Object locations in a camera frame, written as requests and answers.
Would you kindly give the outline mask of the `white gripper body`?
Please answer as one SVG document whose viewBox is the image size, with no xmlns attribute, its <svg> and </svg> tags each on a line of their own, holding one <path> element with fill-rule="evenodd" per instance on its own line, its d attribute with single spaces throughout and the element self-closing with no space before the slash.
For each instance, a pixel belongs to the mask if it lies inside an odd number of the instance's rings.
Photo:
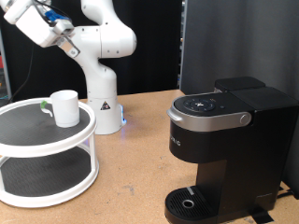
<svg viewBox="0 0 299 224">
<path fill-rule="evenodd" d="M 51 46 L 60 35 L 56 34 L 54 28 L 44 21 L 38 13 L 39 9 L 42 15 L 50 11 L 49 7 L 44 6 L 16 7 L 16 26 L 38 46 L 45 48 Z"/>
</svg>

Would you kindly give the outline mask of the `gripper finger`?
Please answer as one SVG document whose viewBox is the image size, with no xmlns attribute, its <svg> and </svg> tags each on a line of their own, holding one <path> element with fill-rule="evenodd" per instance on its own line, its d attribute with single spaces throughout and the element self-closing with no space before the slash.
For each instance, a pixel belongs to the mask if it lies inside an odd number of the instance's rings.
<svg viewBox="0 0 299 224">
<path fill-rule="evenodd" d="M 80 54 L 80 50 L 67 37 L 61 39 L 60 48 L 71 58 L 76 58 Z"/>
</svg>

